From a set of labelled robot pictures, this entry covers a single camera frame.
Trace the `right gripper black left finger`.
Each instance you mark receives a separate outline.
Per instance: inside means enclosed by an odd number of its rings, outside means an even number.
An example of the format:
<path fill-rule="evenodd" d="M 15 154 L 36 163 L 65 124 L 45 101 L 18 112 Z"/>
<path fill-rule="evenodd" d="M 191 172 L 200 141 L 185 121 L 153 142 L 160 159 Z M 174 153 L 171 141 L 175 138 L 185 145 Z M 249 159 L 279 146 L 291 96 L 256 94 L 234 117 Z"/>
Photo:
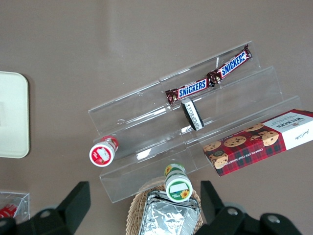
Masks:
<path fill-rule="evenodd" d="M 29 220 L 17 224 L 14 218 L 0 220 L 2 235 L 73 235 L 91 205 L 88 181 L 79 182 L 55 208 L 38 212 Z"/>

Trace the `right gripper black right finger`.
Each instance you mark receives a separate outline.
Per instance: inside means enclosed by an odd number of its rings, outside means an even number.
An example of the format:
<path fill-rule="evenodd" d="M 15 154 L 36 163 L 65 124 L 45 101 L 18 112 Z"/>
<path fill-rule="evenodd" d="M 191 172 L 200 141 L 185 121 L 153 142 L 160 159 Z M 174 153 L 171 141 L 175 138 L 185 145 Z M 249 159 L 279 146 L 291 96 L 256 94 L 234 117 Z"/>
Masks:
<path fill-rule="evenodd" d="M 206 224 L 201 235 L 300 235 L 285 216 L 265 213 L 254 219 L 235 206 L 226 206 L 210 181 L 201 181 L 201 207 Z"/>

